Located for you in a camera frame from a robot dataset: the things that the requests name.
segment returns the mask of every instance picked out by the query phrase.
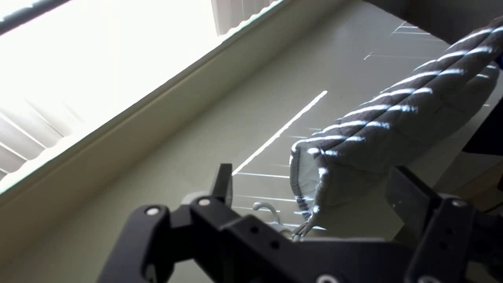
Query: wall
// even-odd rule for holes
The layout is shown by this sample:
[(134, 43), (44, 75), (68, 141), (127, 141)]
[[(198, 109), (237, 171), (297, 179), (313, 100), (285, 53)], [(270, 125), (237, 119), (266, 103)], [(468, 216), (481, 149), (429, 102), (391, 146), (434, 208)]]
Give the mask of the wall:
[[(239, 212), (250, 212), (253, 201), (269, 197), (281, 208), (286, 221), (299, 223), (285, 177), (289, 146), (373, 97), (417, 64), (439, 54), (443, 47), (442, 40), (420, 29), (410, 32), (399, 18), (371, 4), (341, 9), (102, 188), (82, 208), (69, 213), (30, 249), (5, 265), (0, 281), (94, 281), (134, 207), (148, 202), (176, 207), (186, 194), (204, 193), (220, 161), (236, 166), (244, 163), (234, 182), (234, 207)], [(327, 91), (322, 102), (289, 124), (322, 91)], [(432, 158), (435, 169), (445, 169), (457, 153), (456, 146), (464, 144), (465, 135), (467, 128), (464, 135), (445, 141), (443, 146), (450, 150), (432, 149), (435, 153), (431, 152), (423, 164), (418, 161), (415, 169), (429, 166)], [(429, 182), (434, 183), (437, 177), (429, 175)], [(385, 208), (384, 197), (369, 194), (366, 199), (368, 202), (357, 204), (357, 212), (347, 210), (336, 226), (338, 232), (393, 235), (399, 221)], [(186, 262), (171, 281), (198, 283), (208, 278)]]

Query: bolt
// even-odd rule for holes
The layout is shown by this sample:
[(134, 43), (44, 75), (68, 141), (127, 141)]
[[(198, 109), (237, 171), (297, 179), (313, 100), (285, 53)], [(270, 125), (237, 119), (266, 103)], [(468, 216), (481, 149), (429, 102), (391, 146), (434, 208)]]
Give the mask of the bolt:
[(316, 283), (340, 283), (335, 276), (324, 273), (316, 278)]
[(453, 205), (456, 205), (456, 207), (465, 207), (465, 205), (467, 205), (467, 202), (465, 202), (465, 201), (462, 201), (462, 199), (453, 199)]
[(153, 205), (153, 207), (148, 207), (145, 212), (146, 212), (146, 215), (157, 215), (160, 212), (160, 208)]
[(206, 199), (206, 197), (200, 199), (200, 205), (209, 205), (209, 204), (211, 204), (209, 199)]
[(442, 283), (442, 281), (437, 279), (435, 276), (423, 274), (423, 276), (420, 276), (418, 283)]

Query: black machine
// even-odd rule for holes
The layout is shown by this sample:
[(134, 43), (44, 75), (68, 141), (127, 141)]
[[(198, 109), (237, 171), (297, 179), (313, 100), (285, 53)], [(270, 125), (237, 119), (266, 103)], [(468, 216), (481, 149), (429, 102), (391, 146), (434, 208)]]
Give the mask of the black machine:
[(442, 197), (404, 166), (387, 199), (417, 235), (399, 240), (292, 241), (253, 215), (231, 208), (233, 166), (220, 164), (212, 193), (170, 212), (143, 205), (129, 216), (99, 283), (164, 283), (195, 259), (222, 283), (457, 283), (468, 260), (503, 281), (503, 216)]

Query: white wall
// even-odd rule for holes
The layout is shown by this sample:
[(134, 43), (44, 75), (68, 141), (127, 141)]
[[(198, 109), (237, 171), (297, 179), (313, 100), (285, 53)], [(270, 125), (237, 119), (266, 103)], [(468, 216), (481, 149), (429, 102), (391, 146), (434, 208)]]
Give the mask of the white wall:
[[(318, 108), (292, 124), (281, 138), (241, 171), (264, 169), (278, 175), (288, 174), (289, 144), (296, 138), (329, 124), (355, 103), (406, 75), (413, 65), (439, 54), (445, 47), (428, 34), (391, 36), (399, 25), (401, 20), (369, 4), (358, 4), (330, 17), (200, 119), (120, 175), (99, 196), (54, 226), (28, 251), (0, 270), (0, 281), (94, 281), (134, 207), (148, 202), (176, 207), (184, 194), (208, 190), (220, 161), (242, 163), (314, 95), (329, 91), (325, 100), (316, 105)], [(288, 182), (281, 177), (250, 179), (248, 175), (236, 177), (239, 212), (250, 212), (255, 199), (250, 194), (278, 197), (291, 194)], [(272, 202), (283, 212), (294, 208), (291, 201)], [(360, 219), (368, 224), (373, 221), (374, 227), (363, 227), (360, 223), (341, 230), (346, 234), (376, 230), (379, 235), (388, 232), (388, 212), (373, 212), (363, 208), (362, 215), (366, 215)], [(173, 281), (208, 279), (195, 271), (192, 263), (184, 263), (176, 270)]]

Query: black metal bracket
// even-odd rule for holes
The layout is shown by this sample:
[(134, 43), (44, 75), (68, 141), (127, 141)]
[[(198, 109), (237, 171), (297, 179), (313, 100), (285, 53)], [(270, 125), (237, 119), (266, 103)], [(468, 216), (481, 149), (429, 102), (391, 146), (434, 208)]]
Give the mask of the black metal bracket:
[[(417, 248), (382, 240), (291, 241), (259, 218), (231, 208), (226, 163), (211, 194), (175, 212), (162, 204), (134, 210), (99, 283), (167, 281), (175, 262), (190, 257), (214, 281), (225, 283), (451, 283), (462, 281), (470, 257), (501, 274), (501, 218), (479, 215), (461, 199), (440, 199), (404, 168), (390, 179), (390, 204), (421, 237)], [(412, 194), (420, 201), (407, 210), (402, 202), (407, 197), (413, 204)]]

